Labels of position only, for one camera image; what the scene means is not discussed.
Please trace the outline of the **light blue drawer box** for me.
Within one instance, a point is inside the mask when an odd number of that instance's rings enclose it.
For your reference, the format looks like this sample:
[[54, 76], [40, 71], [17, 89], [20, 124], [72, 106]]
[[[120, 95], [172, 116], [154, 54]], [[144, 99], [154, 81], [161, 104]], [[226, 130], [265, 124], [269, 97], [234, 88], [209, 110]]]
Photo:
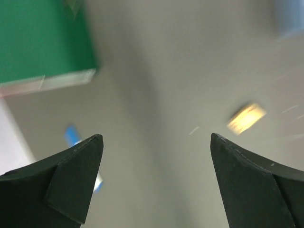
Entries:
[[274, 0], [276, 29], [280, 38], [304, 33], [304, 1]]

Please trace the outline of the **green ring binder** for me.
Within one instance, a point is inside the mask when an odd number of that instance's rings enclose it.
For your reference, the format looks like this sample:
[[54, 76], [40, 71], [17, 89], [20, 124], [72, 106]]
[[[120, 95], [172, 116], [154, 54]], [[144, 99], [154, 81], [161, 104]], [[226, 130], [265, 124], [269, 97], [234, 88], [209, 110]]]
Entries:
[[84, 85], [99, 67], [84, 0], [1, 1], [1, 97]]

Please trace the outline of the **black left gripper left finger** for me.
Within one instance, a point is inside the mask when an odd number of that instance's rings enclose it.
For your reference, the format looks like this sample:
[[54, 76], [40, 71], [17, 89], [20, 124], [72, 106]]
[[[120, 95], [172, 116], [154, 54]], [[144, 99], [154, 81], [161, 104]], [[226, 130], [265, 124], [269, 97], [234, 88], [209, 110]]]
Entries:
[[2, 228], [79, 228], [86, 222], [104, 149], [95, 134], [0, 177]]

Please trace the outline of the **white marker blue cap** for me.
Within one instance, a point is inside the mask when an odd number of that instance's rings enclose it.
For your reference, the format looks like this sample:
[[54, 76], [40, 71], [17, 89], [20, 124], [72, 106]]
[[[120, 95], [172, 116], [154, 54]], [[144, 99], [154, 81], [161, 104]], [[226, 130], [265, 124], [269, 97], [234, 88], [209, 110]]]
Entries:
[[[64, 138], [69, 147], [73, 147], [82, 142], [82, 138], [80, 137], [80, 134], [74, 125], [69, 125], [65, 129]], [[102, 185], [103, 179], [100, 173], [98, 173], [95, 181], [94, 192], [98, 192], [101, 189]]]

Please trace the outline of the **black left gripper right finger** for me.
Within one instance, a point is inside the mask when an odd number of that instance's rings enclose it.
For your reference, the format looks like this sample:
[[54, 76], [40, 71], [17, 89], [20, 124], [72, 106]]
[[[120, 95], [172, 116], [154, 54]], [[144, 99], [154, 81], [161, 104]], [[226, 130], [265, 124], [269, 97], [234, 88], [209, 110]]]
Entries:
[[212, 133], [210, 152], [231, 228], [302, 228], [304, 173]]

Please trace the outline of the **small orange eraser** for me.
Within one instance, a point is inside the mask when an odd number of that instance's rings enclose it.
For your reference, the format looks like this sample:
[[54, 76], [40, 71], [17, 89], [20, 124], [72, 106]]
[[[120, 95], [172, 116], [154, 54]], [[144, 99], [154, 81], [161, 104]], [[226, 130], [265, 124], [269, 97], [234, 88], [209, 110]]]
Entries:
[[240, 108], [227, 123], [227, 128], [240, 135], [266, 115], [266, 111], [257, 103], [250, 103]]

